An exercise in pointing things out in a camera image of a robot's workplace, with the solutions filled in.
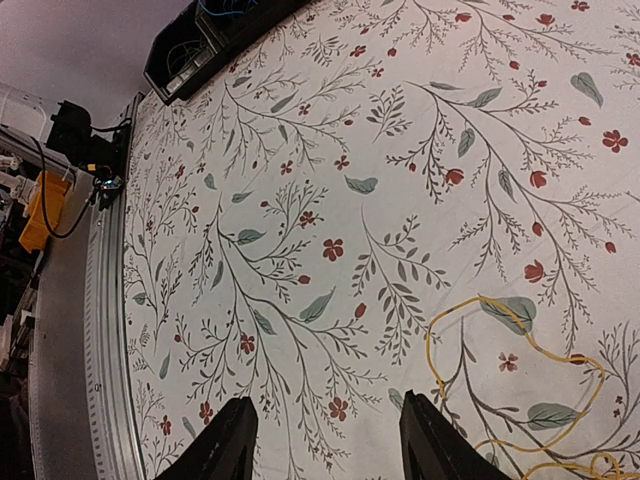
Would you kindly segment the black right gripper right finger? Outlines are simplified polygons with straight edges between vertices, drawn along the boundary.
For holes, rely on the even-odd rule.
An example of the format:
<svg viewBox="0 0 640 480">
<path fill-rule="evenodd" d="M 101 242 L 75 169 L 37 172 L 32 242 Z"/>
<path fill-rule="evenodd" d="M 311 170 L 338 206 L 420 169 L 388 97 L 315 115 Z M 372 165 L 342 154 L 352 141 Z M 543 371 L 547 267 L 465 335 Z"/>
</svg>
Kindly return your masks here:
<svg viewBox="0 0 640 480">
<path fill-rule="evenodd" d="M 483 458 L 422 393 L 405 393 L 400 418 L 404 478 L 509 480 Z"/>
</svg>

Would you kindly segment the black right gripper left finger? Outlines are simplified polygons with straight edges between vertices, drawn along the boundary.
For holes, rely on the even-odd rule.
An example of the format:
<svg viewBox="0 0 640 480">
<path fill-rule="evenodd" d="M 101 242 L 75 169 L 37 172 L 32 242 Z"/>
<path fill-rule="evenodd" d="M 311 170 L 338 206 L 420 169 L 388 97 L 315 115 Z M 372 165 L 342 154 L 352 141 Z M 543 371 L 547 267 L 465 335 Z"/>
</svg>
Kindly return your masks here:
<svg viewBox="0 0 640 480">
<path fill-rule="evenodd" d="M 251 480 L 257 430 L 251 398 L 232 398 L 157 480 Z"/>
</svg>

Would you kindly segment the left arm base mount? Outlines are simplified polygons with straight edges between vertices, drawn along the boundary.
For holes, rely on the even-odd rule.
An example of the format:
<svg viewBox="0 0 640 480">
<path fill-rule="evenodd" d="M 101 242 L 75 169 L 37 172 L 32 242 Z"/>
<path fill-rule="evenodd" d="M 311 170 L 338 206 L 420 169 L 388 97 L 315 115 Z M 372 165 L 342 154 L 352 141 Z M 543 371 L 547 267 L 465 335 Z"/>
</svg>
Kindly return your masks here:
<svg viewBox="0 0 640 480">
<path fill-rule="evenodd" d="M 115 126 L 97 128 L 86 109 L 63 101 L 51 121 L 46 147 L 91 175 L 99 210 L 109 208 L 124 186 L 132 118 L 125 117 Z"/>
</svg>

